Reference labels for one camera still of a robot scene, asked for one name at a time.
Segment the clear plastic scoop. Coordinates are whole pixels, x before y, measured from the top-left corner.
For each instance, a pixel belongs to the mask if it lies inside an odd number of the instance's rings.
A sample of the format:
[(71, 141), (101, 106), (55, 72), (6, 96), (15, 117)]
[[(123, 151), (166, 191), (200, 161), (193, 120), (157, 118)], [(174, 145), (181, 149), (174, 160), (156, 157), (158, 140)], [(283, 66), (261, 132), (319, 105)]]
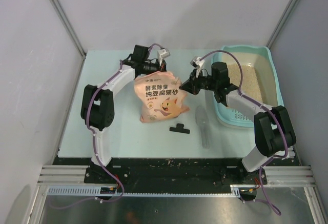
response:
[(203, 106), (198, 106), (195, 111), (195, 120), (196, 124), (200, 130), (200, 137), (202, 147), (204, 149), (210, 148), (210, 140), (209, 140), (209, 118), (207, 112)]

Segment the orange cat litter bag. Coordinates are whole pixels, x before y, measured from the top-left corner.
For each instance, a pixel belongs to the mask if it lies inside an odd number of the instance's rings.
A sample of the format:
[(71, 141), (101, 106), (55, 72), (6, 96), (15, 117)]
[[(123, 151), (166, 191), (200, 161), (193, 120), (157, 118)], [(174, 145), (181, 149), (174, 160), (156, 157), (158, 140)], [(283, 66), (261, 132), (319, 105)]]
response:
[(184, 104), (187, 92), (179, 87), (182, 82), (172, 72), (160, 72), (138, 77), (134, 90), (142, 101), (140, 121), (152, 123), (177, 118), (190, 109)]

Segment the black bag clip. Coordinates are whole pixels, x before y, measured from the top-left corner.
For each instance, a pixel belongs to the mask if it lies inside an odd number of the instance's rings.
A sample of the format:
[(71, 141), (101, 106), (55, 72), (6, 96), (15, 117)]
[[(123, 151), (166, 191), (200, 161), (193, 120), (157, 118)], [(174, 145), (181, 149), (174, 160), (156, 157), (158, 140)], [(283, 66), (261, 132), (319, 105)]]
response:
[(190, 134), (190, 130), (185, 128), (185, 125), (182, 123), (177, 123), (176, 126), (170, 127), (169, 131), (183, 133), (183, 134)]

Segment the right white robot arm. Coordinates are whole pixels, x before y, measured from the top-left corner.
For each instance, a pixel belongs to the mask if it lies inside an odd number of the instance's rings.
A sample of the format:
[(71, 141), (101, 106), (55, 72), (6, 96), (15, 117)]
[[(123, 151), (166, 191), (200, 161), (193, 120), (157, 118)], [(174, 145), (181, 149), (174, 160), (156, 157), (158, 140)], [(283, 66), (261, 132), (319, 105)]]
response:
[(211, 74), (202, 74), (203, 61), (191, 61), (193, 71), (188, 80), (179, 88), (193, 95), (200, 90), (212, 91), (219, 104), (230, 107), (245, 115), (254, 124), (255, 147), (241, 160), (236, 177), (248, 184), (255, 177), (255, 171), (270, 159), (278, 158), (278, 152), (287, 157), (289, 147), (296, 143), (296, 135), (284, 106), (270, 106), (256, 101), (230, 82), (228, 67), (224, 62), (211, 65)]

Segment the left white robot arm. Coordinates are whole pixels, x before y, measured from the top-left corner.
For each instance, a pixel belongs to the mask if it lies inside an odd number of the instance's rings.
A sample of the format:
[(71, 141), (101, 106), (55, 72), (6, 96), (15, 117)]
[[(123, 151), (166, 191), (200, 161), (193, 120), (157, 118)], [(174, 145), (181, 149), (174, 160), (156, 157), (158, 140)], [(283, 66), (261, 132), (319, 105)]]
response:
[(166, 71), (167, 48), (154, 43), (149, 47), (135, 45), (127, 58), (119, 61), (119, 68), (104, 83), (84, 88), (80, 116), (92, 132), (94, 155), (92, 162), (99, 167), (95, 176), (103, 183), (113, 178), (113, 170), (107, 167), (112, 159), (109, 145), (104, 142), (107, 129), (114, 120), (114, 97), (123, 87), (140, 75)]

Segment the tan cat litter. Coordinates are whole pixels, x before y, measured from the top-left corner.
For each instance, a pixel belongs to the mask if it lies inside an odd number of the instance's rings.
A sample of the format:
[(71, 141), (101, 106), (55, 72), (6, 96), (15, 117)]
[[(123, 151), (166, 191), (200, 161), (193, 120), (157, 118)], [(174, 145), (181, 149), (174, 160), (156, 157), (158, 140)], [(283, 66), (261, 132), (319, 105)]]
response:
[[(241, 78), (238, 65), (230, 64), (227, 65), (227, 67), (231, 83), (238, 87)], [(253, 98), (254, 100), (259, 101), (260, 103), (263, 102), (260, 84), (256, 75), (255, 68), (249, 65), (242, 65), (241, 68), (243, 73), (241, 86), (242, 92), (244, 92), (247, 96)]]

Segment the teal litter box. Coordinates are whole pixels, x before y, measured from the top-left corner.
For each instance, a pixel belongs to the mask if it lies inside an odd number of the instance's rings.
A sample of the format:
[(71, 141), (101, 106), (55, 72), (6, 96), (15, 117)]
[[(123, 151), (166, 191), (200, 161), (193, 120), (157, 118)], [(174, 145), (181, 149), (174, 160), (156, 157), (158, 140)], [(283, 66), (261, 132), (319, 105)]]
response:
[(228, 54), (220, 52), (213, 55), (211, 63), (237, 64), (241, 75), (239, 86), (242, 86), (243, 79), (241, 66), (254, 67), (260, 84), (262, 103), (274, 107), (283, 105), (279, 81), (269, 48), (266, 46), (230, 45), (223, 46), (221, 50), (233, 54), (238, 62), (235, 62)]

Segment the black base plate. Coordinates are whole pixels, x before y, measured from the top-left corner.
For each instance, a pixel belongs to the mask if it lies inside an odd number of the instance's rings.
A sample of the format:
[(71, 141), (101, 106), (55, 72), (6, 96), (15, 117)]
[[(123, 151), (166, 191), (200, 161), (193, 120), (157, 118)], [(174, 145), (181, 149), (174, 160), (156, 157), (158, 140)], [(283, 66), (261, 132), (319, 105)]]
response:
[[(59, 158), (56, 166), (87, 166), (84, 183), (115, 183), (101, 166), (90, 158)], [(268, 166), (300, 166), (297, 158), (273, 159)], [(106, 169), (124, 185), (138, 179), (178, 180), (209, 179), (228, 184), (252, 184), (259, 179), (258, 171), (247, 173), (241, 169), (241, 158), (113, 158)]]

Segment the left aluminium corner post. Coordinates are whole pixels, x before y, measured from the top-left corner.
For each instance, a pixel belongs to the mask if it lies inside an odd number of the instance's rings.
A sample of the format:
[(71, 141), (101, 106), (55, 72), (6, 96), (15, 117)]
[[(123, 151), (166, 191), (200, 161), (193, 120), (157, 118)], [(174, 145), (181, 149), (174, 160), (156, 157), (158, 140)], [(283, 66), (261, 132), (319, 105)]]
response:
[(86, 56), (86, 52), (80, 42), (80, 40), (78, 39), (78, 36), (69, 20), (69, 18), (66, 15), (66, 12), (63, 8), (63, 6), (61, 5), (59, 0), (49, 0), (54, 11), (56, 12), (59, 20), (61, 21), (64, 29), (66, 30), (69, 38), (71, 39), (74, 47), (76, 48), (76, 50), (78, 51), (79, 55), (82, 58), (85, 58)]

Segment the aluminium corner post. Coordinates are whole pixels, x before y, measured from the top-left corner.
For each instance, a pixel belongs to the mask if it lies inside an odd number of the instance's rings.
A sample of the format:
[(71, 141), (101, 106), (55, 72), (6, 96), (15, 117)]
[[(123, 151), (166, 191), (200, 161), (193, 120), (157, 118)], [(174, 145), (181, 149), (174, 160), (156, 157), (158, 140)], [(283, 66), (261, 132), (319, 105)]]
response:
[(71, 39), (74, 47), (76, 48), (76, 50), (78, 51), (79, 55), (82, 58), (85, 58), (86, 56), (86, 52), (80, 42), (80, 40), (78, 39), (78, 36), (69, 20), (69, 18), (66, 15), (66, 12), (63, 8), (63, 6), (61, 5), (59, 0), (49, 0), (54, 11), (56, 12), (59, 20), (61, 21), (64, 29), (66, 30), (69, 38)]
[(275, 41), (279, 37), (279, 34), (283, 31), (285, 25), (289, 21), (290, 17), (292, 16), (294, 10), (296, 9), (297, 5), (300, 3), (301, 0), (289, 0), (286, 8), (283, 11), (282, 16), (280, 17), (273, 33), (271, 34), (266, 46), (270, 49), (275, 44)]

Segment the aluminium frame rail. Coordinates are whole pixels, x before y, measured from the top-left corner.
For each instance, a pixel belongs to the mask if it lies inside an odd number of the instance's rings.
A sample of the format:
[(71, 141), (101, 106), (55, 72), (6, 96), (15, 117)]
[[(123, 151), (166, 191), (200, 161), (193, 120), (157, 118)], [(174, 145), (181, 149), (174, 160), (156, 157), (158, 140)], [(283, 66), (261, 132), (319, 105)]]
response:
[[(248, 130), (219, 128), (210, 135), (216, 158), (248, 151)], [(37, 223), (327, 223), (309, 166), (266, 166), (252, 184), (209, 179), (138, 179), (84, 183), (87, 166), (44, 166)]]

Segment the right aluminium corner post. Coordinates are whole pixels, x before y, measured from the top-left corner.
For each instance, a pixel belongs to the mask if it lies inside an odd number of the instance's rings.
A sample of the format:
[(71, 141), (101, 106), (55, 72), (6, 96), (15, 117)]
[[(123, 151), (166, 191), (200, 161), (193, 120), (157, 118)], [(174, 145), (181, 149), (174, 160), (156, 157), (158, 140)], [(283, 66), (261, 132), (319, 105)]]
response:
[(271, 34), (266, 46), (270, 49), (275, 44), (275, 41), (279, 37), (279, 34), (283, 31), (285, 25), (289, 21), (290, 17), (292, 16), (294, 10), (296, 9), (297, 5), (300, 3), (301, 0), (289, 0), (286, 8), (283, 11), (282, 16), (280, 17), (273, 33)]

